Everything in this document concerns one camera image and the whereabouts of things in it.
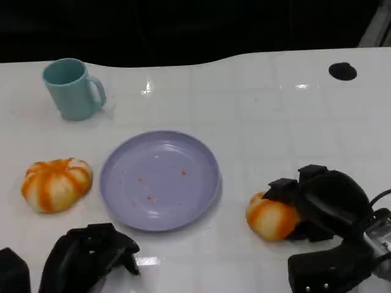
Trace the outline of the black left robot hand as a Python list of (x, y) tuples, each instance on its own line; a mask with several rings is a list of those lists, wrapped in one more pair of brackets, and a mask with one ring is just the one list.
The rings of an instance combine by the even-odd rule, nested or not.
[(112, 223), (69, 230), (55, 243), (42, 272), (39, 292), (100, 292), (113, 269), (140, 275), (138, 244)]

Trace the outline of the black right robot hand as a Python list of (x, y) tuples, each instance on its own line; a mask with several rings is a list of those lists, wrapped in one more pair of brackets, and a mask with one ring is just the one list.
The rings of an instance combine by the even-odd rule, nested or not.
[(287, 239), (320, 242), (335, 235), (352, 235), (354, 225), (373, 213), (364, 190), (346, 173), (323, 165), (306, 165), (299, 179), (280, 178), (269, 183), (264, 198), (286, 204), (299, 215)]

